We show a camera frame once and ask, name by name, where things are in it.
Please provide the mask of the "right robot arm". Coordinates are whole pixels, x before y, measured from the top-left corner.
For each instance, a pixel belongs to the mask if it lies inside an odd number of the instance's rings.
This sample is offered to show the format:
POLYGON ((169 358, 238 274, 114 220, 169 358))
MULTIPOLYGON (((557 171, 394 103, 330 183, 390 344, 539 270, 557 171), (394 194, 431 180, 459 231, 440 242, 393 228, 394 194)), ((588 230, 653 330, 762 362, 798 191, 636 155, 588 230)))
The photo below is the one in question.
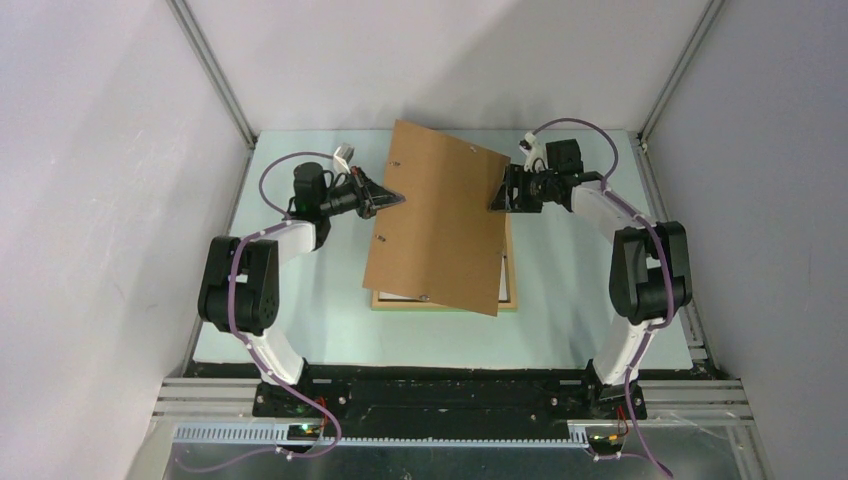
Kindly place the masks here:
POLYGON ((608 291, 615 315, 581 381, 585 411, 606 418, 634 393, 654 335, 692 299, 686 231, 638 210, 603 175, 585 170, 576 140, 542 144, 528 133, 519 146, 525 161, 505 169, 490 211, 539 213, 556 204, 596 227, 612 247, 608 291))

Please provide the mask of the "brown backing board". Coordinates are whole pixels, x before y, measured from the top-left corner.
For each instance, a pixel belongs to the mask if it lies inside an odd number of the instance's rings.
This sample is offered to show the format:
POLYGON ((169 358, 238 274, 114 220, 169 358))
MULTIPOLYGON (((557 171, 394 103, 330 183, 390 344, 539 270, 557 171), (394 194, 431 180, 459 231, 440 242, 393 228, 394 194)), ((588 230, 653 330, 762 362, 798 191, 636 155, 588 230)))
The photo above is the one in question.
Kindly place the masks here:
POLYGON ((383 185, 405 200, 376 215, 364 287, 496 315, 506 216, 489 206, 509 162, 480 145, 396 121, 383 185))

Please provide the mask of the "wooden picture frame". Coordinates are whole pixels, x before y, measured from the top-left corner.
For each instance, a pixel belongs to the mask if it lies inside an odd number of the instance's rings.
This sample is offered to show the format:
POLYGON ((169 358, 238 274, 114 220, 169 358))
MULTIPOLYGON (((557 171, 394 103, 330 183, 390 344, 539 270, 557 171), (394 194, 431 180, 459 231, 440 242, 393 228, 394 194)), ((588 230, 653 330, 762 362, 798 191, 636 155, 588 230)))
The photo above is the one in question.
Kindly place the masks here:
MULTIPOLYGON (((455 311, 458 308, 433 303, 427 300, 402 297, 373 290, 370 308, 374 311, 455 311)), ((513 258, 512 225, 509 217, 505 220, 505 242, 502 251, 501 277, 499 287, 498 311, 516 311, 518 293, 516 287, 515 264, 513 258)))

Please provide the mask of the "seaside landscape photo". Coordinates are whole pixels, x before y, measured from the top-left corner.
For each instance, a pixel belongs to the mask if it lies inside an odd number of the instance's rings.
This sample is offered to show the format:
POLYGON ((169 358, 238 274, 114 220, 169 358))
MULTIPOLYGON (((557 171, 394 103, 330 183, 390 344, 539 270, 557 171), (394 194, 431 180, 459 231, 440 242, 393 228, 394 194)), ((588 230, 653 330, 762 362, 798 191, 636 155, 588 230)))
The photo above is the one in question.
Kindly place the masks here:
MULTIPOLYGON (((510 265, 511 263, 509 257, 507 255, 504 255, 502 259, 502 272, 499 290, 499 303, 502 305, 509 304, 511 302, 511 290, 509 285, 510 265)), ((376 304, 383 304, 387 302, 420 302, 420 299, 408 298, 377 291, 374 292, 373 300, 376 304)))

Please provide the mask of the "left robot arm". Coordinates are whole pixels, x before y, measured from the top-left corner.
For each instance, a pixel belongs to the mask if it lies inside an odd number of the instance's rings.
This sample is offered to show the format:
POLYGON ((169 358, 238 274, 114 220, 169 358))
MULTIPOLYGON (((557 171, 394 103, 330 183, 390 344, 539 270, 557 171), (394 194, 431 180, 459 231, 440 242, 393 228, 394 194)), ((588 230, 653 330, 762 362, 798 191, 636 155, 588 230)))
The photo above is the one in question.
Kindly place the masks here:
POLYGON ((306 359, 274 325, 281 306, 282 266, 320 249, 332 217, 353 212, 368 220, 405 200, 344 160, 332 169, 305 162, 293 170, 293 195, 280 212, 280 222, 244 237, 211 240, 198 296, 199 317, 237 338, 260 374, 282 385, 277 402, 290 415, 311 412, 316 390, 300 379, 306 359))

